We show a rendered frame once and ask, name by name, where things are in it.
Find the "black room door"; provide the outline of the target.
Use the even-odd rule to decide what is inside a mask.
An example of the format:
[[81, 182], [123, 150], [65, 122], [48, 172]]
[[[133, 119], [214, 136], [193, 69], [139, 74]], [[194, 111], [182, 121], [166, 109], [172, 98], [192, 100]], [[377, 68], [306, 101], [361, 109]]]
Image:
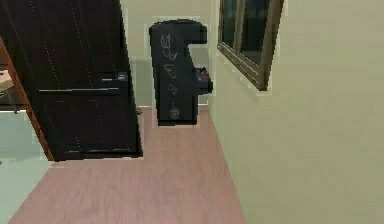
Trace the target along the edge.
[[48, 159], [142, 156], [120, 0], [0, 0], [0, 38]]

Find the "black arcade game cabinet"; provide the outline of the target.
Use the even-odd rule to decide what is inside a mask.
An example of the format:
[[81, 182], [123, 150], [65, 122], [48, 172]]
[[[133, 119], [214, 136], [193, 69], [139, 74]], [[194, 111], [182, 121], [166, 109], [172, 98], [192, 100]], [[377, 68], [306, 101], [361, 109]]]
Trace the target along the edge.
[[207, 43], [207, 27], [190, 19], [154, 23], [149, 28], [157, 122], [196, 125], [198, 97], [213, 91], [205, 67], [195, 67], [190, 44]]

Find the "dark brown framed window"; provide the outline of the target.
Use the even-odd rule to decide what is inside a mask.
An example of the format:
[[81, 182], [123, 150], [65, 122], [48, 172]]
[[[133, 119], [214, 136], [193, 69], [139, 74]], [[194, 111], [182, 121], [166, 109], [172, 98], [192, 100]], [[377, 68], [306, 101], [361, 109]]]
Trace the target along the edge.
[[284, 0], [220, 0], [218, 50], [259, 91], [268, 89]]

